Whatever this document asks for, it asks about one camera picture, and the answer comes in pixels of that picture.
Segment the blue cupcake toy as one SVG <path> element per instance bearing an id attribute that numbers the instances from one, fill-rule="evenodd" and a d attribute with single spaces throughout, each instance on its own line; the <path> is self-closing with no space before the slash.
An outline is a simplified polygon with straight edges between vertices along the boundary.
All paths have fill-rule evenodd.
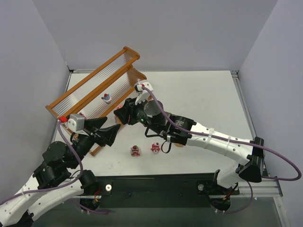
<path id="1" fill-rule="evenodd" d="M 111 98 L 110 94 L 105 93 L 105 94 L 101 97 L 101 99 L 102 99 L 107 105 L 111 104 L 112 98 Z"/>

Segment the red strawberry cake toy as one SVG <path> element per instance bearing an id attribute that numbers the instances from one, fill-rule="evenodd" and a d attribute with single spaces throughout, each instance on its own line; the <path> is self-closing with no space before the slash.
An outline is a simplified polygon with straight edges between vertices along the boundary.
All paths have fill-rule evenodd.
<path id="1" fill-rule="evenodd" d="M 139 157 L 141 155 L 141 149 L 137 145 L 134 145 L 131 147 L 130 154 L 133 157 Z"/>

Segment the pink bear cake toy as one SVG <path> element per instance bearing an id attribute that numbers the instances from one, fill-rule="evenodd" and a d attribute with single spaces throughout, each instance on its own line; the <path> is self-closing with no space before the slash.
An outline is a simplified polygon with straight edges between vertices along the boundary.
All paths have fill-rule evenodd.
<path id="1" fill-rule="evenodd" d="M 158 142 L 155 142 L 155 143 L 152 144 L 151 151 L 152 151 L 153 154 L 158 154 L 159 153 L 160 145 L 159 145 Z"/>

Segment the strawberry bear donut toy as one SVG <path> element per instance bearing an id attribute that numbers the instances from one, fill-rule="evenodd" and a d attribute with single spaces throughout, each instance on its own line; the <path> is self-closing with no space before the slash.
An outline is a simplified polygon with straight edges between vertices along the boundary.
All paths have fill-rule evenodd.
<path id="1" fill-rule="evenodd" d="M 179 144 L 179 143 L 174 143 L 174 145 L 177 146 L 177 147 L 183 147 L 184 146 L 184 145 Z"/>

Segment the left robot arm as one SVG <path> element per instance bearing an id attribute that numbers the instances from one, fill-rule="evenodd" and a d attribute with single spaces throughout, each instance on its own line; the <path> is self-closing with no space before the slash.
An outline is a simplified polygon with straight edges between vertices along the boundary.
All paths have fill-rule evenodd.
<path id="1" fill-rule="evenodd" d="M 65 124 L 77 139 L 55 141 L 43 153 L 41 165 L 12 197 L 0 203 L 2 227 L 30 227 L 42 214 L 78 195 L 99 196 L 101 186 L 90 170 L 83 168 L 82 160 L 94 144 L 112 146 L 121 127 L 102 125 L 107 117 L 86 119 L 80 114 L 60 117 L 57 129 L 63 135 Z"/>

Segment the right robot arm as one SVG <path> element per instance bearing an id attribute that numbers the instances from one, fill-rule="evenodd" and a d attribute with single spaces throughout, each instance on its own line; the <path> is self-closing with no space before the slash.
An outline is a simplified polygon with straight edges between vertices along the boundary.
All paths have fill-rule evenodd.
<path id="1" fill-rule="evenodd" d="M 264 166 L 264 152 L 257 148 L 263 139 L 242 140 L 207 128 L 184 116 L 161 111 L 160 101 L 146 101 L 135 104 L 134 98 L 125 100 L 114 115 L 123 125 L 141 123 L 155 137 L 161 137 L 168 143 L 199 147 L 220 154 L 235 161 L 226 169 L 215 173 L 214 181 L 229 189 L 240 181 L 260 183 Z"/>

